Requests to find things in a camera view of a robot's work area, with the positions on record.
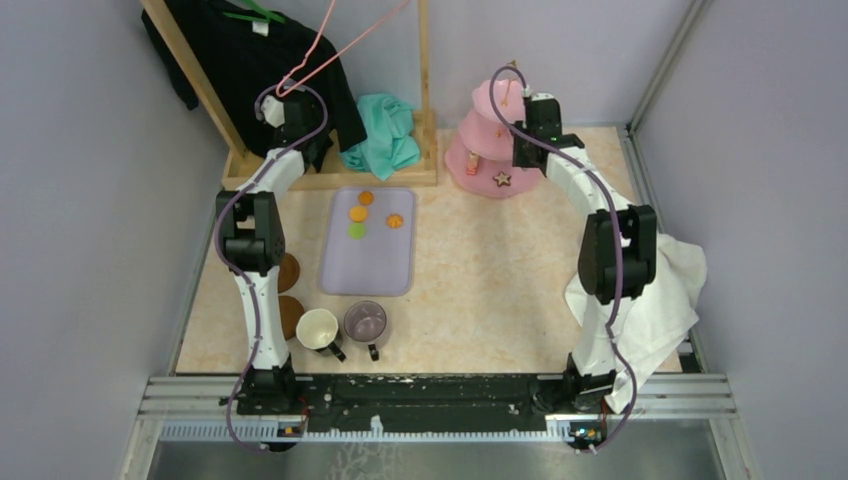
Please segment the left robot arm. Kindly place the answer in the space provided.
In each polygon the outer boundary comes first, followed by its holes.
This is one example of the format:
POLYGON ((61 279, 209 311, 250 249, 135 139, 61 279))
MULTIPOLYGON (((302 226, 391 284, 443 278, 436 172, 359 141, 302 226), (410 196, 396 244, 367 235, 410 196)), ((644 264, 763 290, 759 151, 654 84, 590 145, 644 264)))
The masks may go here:
POLYGON ((300 388, 284 338, 278 281, 285 236, 278 201, 318 161, 329 134, 326 102, 308 86, 264 91, 258 119, 279 136, 259 168, 240 186, 216 196, 214 248, 238 287, 248 336, 248 360, 227 401, 240 415, 296 411, 300 388))

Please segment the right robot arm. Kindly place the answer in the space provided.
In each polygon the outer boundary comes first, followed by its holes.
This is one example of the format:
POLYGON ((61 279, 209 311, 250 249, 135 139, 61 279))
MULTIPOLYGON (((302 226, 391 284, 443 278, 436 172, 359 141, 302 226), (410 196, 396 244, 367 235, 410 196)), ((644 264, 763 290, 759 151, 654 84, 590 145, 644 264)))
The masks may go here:
POLYGON ((614 390, 626 368, 617 346, 622 322, 656 277, 657 216, 619 194, 591 161, 584 142, 562 131, 559 102, 548 93, 522 96, 524 117, 515 123, 513 163, 537 168, 561 188, 585 227, 577 262, 577 313, 582 333, 569 354, 563 387, 552 396, 588 412, 614 390))

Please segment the star-shaped iced cookie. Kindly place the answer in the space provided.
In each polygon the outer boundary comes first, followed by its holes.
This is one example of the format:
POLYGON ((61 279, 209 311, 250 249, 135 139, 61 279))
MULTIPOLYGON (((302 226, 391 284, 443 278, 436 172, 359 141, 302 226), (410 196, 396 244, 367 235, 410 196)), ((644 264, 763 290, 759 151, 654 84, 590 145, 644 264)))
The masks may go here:
POLYGON ((512 185, 512 176, 504 171, 499 171, 497 175, 492 177, 498 188, 509 187, 512 185))

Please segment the red striped cake piece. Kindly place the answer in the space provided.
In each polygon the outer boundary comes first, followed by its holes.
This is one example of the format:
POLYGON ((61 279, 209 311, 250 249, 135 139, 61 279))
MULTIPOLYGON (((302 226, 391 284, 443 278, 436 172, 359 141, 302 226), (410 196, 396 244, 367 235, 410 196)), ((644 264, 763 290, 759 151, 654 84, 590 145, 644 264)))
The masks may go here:
POLYGON ((475 176, 478 173, 480 157, 474 152, 470 152, 467 156, 465 173, 468 176, 475 176))

